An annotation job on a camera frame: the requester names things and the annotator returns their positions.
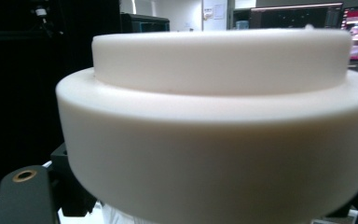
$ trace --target white wall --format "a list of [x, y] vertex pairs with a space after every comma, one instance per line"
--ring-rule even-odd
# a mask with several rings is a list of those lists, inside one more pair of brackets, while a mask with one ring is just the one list
[[203, 21], [204, 31], [218, 31], [227, 29], [227, 0], [203, 0], [203, 8], [215, 8], [216, 5], [223, 6], [224, 18], [217, 19], [214, 16]]
[[201, 31], [201, 0], [158, 0], [157, 10], [170, 20], [171, 31]]

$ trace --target brass insert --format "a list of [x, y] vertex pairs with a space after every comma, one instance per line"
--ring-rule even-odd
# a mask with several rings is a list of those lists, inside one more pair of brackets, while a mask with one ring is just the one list
[[34, 176], [36, 176], [36, 174], [37, 174], [36, 170], [21, 171], [18, 174], [16, 174], [15, 176], [13, 176], [13, 182], [20, 183], [20, 182], [30, 180], [30, 179], [34, 178]]

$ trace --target white cylindrical object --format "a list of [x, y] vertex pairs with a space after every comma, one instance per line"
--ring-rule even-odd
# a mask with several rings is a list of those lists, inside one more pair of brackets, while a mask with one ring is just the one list
[[74, 174], [157, 223], [297, 223], [358, 190], [358, 73], [333, 30], [97, 36], [57, 87]]

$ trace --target white surface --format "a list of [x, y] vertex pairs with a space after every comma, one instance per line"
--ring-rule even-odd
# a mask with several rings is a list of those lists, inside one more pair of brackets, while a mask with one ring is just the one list
[[331, 212], [358, 191], [350, 43], [317, 30], [97, 37], [95, 70], [57, 87], [71, 167], [102, 201], [158, 223]]
[[255, 7], [256, 0], [235, 0], [235, 8]]
[[350, 44], [346, 31], [271, 29], [103, 35], [94, 37], [92, 48], [95, 76], [104, 83], [169, 94], [241, 96], [342, 84]]

